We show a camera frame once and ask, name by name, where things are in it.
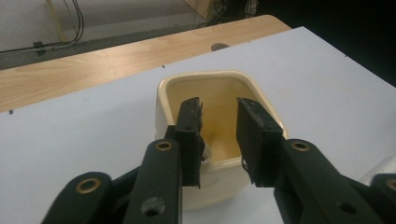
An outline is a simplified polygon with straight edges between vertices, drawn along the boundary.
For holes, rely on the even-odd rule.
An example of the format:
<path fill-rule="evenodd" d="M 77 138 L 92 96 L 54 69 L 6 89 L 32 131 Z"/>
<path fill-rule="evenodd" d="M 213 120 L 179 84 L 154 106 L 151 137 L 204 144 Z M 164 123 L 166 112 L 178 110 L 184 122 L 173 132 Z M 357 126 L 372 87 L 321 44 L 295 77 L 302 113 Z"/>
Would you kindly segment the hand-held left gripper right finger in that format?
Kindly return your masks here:
<path fill-rule="evenodd" d="M 301 139 L 286 139 L 264 107 L 237 100 L 236 139 L 242 167 L 258 188 L 273 188 L 286 224 L 385 224 L 318 148 Z"/>

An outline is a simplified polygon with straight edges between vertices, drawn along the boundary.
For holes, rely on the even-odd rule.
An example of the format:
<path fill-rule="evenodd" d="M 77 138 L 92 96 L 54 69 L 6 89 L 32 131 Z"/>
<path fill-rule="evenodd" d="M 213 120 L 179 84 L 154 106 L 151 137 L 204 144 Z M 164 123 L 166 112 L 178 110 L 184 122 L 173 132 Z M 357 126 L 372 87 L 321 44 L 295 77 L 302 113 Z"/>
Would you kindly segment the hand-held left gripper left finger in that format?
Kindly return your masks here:
<path fill-rule="evenodd" d="M 183 101 L 177 123 L 147 147 L 122 224 L 181 224 L 182 188 L 200 186 L 201 128 L 200 99 Z"/>

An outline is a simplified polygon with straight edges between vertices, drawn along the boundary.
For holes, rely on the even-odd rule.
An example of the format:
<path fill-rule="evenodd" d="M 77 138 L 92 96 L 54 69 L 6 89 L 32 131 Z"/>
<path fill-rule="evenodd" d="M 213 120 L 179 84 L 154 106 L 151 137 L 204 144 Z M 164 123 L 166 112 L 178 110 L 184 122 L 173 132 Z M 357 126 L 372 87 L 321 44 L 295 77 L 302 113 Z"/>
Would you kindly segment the clear pen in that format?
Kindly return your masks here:
<path fill-rule="evenodd" d="M 212 149 L 208 146 L 205 145 L 202 157 L 201 157 L 201 163 L 209 163 L 213 161 L 213 151 Z"/>

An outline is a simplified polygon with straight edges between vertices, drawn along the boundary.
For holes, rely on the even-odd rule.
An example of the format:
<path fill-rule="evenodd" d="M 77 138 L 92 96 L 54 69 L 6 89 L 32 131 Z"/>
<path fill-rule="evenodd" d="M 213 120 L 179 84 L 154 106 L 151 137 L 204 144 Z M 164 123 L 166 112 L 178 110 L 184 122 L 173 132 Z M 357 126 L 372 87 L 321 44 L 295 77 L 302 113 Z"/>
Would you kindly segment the white stick pen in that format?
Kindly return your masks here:
<path fill-rule="evenodd" d="M 386 157 L 379 164 L 374 166 L 368 173 L 360 178 L 360 182 L 366 186 L 371 184 L 375 175 L 396 174 L 396 157 Z"/>

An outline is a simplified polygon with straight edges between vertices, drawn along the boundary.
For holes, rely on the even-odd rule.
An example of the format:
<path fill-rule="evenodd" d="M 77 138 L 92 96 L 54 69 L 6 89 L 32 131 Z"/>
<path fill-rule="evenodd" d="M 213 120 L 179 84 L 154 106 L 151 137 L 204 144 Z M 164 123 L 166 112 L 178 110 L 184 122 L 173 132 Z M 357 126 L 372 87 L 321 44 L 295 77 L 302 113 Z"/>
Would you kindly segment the cream ceramic cup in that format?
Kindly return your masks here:
<path fill-rule="evenodd" d="M 250 183 L 242 168 L 236 140 L 237 99 L 260 103 L 275 121 L 283 121 L 260 87 L 238 71 L 193 72 L 164 78 L 157 88 L 155 137 L 177 122 L 180 104 L 197 97 L 203 104 L 201 136 L 213 151 L 213 161 L 200 168 L 199 188 L 182 190 L 182 208 L 198 209 L 232 198 Z"/>

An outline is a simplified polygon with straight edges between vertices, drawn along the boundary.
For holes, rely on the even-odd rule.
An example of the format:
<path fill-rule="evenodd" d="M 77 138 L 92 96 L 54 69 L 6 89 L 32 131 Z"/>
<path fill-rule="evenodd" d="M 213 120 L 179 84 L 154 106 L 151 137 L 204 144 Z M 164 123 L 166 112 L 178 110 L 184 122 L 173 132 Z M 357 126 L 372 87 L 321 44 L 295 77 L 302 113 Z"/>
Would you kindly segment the white board sheet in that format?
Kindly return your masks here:
<path fill-rule="evenodd" d="M 301 27 L 0 113 L 0 224 L 40 224 L 75 176 L 138 166 L 164 77 L 230 69 L 252 77 L 290 137 L 343 175 L 365 182 L 393 166 L 396 87 Z"/>

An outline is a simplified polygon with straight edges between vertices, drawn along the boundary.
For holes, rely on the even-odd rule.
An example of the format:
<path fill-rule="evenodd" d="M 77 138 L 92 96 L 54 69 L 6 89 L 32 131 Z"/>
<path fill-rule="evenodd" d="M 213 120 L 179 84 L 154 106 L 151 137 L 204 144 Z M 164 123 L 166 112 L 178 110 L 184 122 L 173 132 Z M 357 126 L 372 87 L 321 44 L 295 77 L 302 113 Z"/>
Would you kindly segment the wooden table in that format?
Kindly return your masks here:
<path fill-rule="evenodd" d="M 0 113 L 199 56 L 217 43 L 235 46 L 289 29 L 262 15 L 1 70 Z"/>

